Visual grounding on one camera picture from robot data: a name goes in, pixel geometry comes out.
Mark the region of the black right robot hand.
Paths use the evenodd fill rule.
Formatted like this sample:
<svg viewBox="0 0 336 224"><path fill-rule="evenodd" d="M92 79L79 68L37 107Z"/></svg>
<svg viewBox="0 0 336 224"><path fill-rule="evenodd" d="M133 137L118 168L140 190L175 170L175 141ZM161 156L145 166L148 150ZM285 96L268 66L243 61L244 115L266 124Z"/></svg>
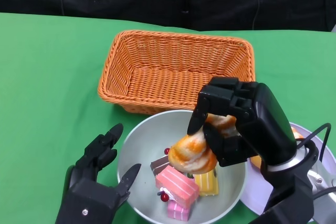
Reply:
<svg viewBox="0 0 336 224"><path fill-rule="evenodd" d="M223 137L206 122L209 114L236 118L239 135ZM291 160L297 143L289 121L274 94L264 83L213 77L198 94L187 134L202 130L221 167L239 164L259 155L266 165Z"/></svg>

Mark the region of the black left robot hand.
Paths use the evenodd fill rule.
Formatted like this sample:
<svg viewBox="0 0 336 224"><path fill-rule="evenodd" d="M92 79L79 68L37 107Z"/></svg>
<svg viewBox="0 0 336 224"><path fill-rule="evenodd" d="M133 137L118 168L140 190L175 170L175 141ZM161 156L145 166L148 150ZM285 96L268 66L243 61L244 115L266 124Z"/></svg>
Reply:
<svg viewBox="0 0 336 224"><path fill-rule="evenodd" d="M117 156L113 147L123 132L121 123L98 135L74 165L68 167L56 223L112 223L127 201L141 164L131 166L115 187L97 182L98 173Z"/></svg>

